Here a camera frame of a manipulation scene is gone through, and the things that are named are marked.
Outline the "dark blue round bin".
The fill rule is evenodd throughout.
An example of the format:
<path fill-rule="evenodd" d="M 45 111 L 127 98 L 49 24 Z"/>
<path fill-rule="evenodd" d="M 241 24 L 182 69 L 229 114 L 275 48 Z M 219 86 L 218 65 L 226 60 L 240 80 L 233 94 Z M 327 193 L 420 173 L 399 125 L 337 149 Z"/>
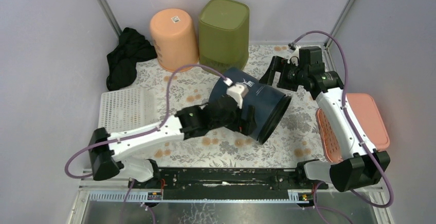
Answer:
<path fill-rule="evenodd" d="M 257 123 L 256 130 L 249 137 L 260 144 L 265 143 L 286 112 L 291 96 L 272 86 L 261 84 L 256 78 L 234 67 L 225 71 L 224 76 L 232 80 L 234 84 L 247 86 L 248 93 L 243 97 L 242 108 L 246 109 L 248 105 L 253 105 L 256 108 Z M 226 95 L 227 89 L 228 86 L 224 81 L 218 80 L 209 96 L 209 102 Z"/>

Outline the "green mesh waste bin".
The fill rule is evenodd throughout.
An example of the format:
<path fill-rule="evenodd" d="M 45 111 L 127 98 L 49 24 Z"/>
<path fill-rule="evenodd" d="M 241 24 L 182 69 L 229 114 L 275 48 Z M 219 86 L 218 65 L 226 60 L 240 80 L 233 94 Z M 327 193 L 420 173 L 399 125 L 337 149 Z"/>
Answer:
<path fill-rule="evenodd" d="M 220 73 L 244 69 L 249 57 L 247 5 L 234 0 L 210 0 L 198 16 L 199 63 Z"/>

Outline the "pink plastic basket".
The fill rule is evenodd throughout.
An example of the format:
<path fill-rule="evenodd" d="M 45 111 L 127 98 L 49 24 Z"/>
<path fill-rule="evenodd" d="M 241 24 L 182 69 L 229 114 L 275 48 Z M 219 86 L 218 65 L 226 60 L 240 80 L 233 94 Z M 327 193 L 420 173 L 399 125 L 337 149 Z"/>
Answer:
<path fill-rule="evenodd" d="M 374 99 L 369 94 L 362 93 L 347 94 L 347 99 L 360 126 L 377 150 L 386 150 L 390 145 L 390 139 Z M 340 146 L 327 117 L 321 109 L 316 111 L 316 118 L 327 161 L 332 163 L 341 162 Z"/>

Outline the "orange round bucket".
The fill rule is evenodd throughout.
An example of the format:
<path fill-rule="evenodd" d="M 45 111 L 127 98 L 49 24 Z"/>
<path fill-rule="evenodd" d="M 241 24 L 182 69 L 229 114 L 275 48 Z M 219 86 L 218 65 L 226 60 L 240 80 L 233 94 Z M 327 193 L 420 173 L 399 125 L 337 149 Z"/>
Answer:
<path fill-rule="evenodd" d="M 150 21 L 150 34 L 160 66 L 173 72 L 187 64 L 196 64 L 199 49 L 191 16 L 170 8 L 157 12 Z"/>

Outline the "white plastic basket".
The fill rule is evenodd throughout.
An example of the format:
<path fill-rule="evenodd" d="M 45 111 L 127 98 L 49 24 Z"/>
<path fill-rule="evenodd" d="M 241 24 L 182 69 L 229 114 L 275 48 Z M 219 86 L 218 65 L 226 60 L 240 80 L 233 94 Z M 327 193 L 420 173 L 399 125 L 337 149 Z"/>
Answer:
<path fill-rule="evenodd" d="M 98 127 L 108 133 L 140 128 L 158 121 L 154 95 L 142 87 L 104 92 Z"/>

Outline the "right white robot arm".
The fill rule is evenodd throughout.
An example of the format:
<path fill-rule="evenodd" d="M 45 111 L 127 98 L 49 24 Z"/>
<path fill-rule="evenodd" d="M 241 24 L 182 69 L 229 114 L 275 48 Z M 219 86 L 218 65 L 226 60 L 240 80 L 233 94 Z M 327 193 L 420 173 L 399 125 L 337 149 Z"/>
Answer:
<path fill-rule="evenodd" d="M 297 62 L 274 56 L 260 83 L 271 85 L 279 73 L 278 88 L 296 91 L 302 86 L 323 111 L 340 147 L 342 161 L 309 160 L 297 164 L 295 182 L 308 189 L 315 181 L 331 183 L 345 192 L 380 182 L 390 156 L 379 151 L 359 124 L 335 71 L 326 71 L 322 50 L 317 46 L 296 48 Z"/>

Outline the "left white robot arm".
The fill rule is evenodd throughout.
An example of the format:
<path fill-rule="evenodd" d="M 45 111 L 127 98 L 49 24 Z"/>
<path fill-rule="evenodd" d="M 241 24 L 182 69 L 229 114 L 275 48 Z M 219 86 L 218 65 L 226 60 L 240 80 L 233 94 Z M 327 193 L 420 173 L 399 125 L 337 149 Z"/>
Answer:
<path fill-rule="evenodd" d="M 152 159 L 134 158 L 140 150 L 158 143 L 203 137 L 221 127 L 250 135 L 257 125 L 254 106 L 249 106 L 247 114 L 243 114 L 248 92 L 247 85 L 236 83 L 218 99 L 185 107 L 162 123 L 124 132 L 108 133 L 104 127 L 94 130 L 89 143 L 93 180 L 103 181 L 123 174 L 152 189 L 159 184 L 158 166 Z"/>

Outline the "floral table mat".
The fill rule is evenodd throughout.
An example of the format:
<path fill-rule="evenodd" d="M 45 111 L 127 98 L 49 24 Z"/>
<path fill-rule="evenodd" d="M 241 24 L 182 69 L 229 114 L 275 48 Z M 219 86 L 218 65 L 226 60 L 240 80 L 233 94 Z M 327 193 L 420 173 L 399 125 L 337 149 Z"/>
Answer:
<path fill-rule="evenodd" d="M 205 103 L 218 76 L 199 67 L 175 76 L 156 60 L 138 63 L 134 87 L 155 97 L 158 121 L 170 112 Z M 186 141 L 157 144 L 143 150 L 139 158 L 154 159 L 159 166 L 174 167 L 295 167 L 300 161 L 323 159 L 316 120 L 317 103 L 303 88 L 290 92 L 292 100 L 278 126 L 264 143 L 225 128 Z"/>

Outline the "black cloth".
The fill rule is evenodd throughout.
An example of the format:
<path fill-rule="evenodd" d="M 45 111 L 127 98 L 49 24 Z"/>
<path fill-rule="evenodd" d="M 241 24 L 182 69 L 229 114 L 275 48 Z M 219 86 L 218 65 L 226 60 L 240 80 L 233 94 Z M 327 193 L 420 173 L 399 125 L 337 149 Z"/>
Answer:
<path fill-rule="evenodd" d="M 126 27 L 119 36 L 117 47 L 106 58 L 109 68 L 106 87 L 115 91 L 133 84 L 137 78 L 136 64 L 157 58 L 157 52 L 144 35 Z"/>

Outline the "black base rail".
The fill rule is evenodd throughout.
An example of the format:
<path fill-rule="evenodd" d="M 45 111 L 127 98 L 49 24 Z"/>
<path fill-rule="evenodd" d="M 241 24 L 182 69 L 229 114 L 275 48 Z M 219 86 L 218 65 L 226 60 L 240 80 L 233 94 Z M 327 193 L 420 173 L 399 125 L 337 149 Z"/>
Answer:
<path fill-rule="evenodd" d="M 161 167 L 157 177 L 130 182 L 155 189 L 162 200 L 306 200 L 318 182 L 296 169 Z"/>

